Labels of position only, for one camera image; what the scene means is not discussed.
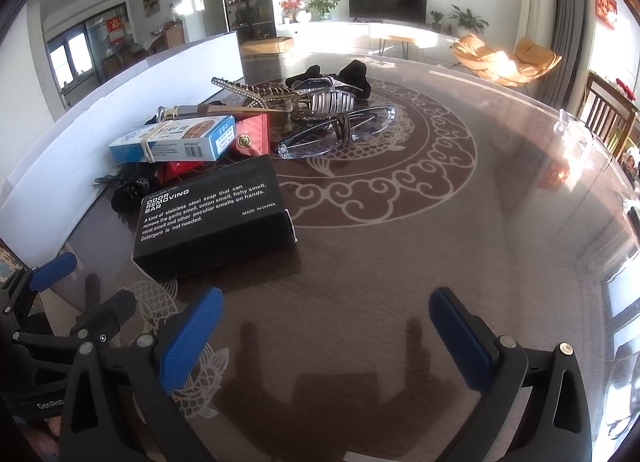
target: round table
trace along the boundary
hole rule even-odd
[[[337,73],[353,56],[248,58],[248,83]],[[293,249],[159,285],[131,262],[136,219],[103,194],[65,249],[54,290],[80,310],[121,287],[138,312],[116,343],[154,330],[203,285],[222,320],[174,399],[220,461],[434,460],[478,401],[428,317],[449,286],[496,334],[527,348],[570,343],[586,388],[593,460],[638,411],[636,199],[579,124],[463,73],[392,58],[367,64],[384,134],[301,161],[274,160]],[[490,460],[503,455],[521,392]]]

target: red decoration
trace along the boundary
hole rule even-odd
[[[280,2],[280,7],[282,7],[287,14],[294,14],[301,6],[302,0],[282,0]]]
[[[625,83],[622,81],[622,79],[620,78],[616,79],[616,83],[620,88],[624,90],[625,96],[627,96],[630,101],[636,100],[636,96],[634,95],[633,90],[628,86],[626,86]]]
[[[113,18],[109,18],[107,20],[107,30],[109,32],[115,32],[121,29],[122,29],[122,22],[120,21],[119,16],[114,16]]]
[[[618,3],[615,0],[596,0],[596,16],[609,28],[616,28],[613,21],[617,15]]]

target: television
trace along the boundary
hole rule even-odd
[[[349,16],[423,25],[427,0],[349,0]]]

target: chair backrest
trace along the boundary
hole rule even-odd
[[[638,118],[638,108],[597,74],[590,72],[578,113],[580,120],[620,159]]]
[[[562,56],[548,48],[541,47],[530,39],[522,38],[515,50],[516,58],[523,64],[533,65],[540,71],[549,71],[555,67]]]

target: eyeglasses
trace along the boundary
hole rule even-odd
[[[287,159],[324,155],[382,132],[395,118],[394,106],[372,106],[339,114],[287,137],[278,145],[277,153]]]

